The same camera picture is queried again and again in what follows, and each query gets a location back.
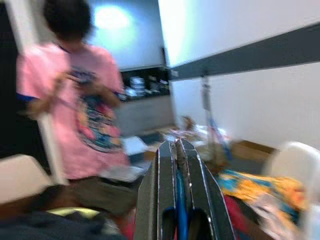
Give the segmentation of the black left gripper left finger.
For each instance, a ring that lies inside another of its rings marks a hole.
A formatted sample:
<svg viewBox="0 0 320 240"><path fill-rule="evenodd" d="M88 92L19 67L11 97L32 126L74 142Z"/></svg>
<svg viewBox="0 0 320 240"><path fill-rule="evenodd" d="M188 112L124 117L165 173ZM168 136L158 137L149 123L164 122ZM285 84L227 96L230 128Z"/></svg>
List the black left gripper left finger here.
<svg viewBox="0 0 320 240"><path fill-rule="evenodd" d="M173 240L177 229L177 177L172 142L155 153L138 190L135 215L137 240Z"/></svg>

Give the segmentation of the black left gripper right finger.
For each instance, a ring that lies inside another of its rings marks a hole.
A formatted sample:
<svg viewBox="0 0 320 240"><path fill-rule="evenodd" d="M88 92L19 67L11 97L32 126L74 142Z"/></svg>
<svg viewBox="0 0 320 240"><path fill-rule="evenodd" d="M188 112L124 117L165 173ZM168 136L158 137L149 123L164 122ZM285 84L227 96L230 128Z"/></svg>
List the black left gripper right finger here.
<svg viewBox="0 0 320 240"><path fill-rule="evenodd" d="M179 166L184 174L190 240L236 238L222 191L196 148L179 140Z"/></svg>

